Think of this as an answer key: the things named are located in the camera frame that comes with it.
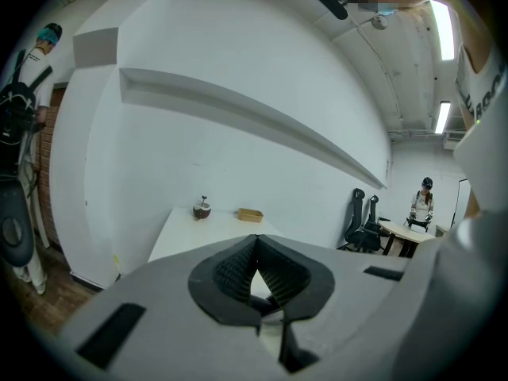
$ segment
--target ceiling light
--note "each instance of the ceiling light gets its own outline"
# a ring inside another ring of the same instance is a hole
[[[439,118],[437,119],[436,134],[442,134],[445,130],[451,105],[452,104],[450,102],[441,102],[441,110],[439,111]]]
[[[439,41],[441,43],[442,60],[452,60],[455,58],[455,46],[453,44],[453,29],[450,11],[443,3],[430,1],[434,17],[436,18],[437,31],[439,32]]]

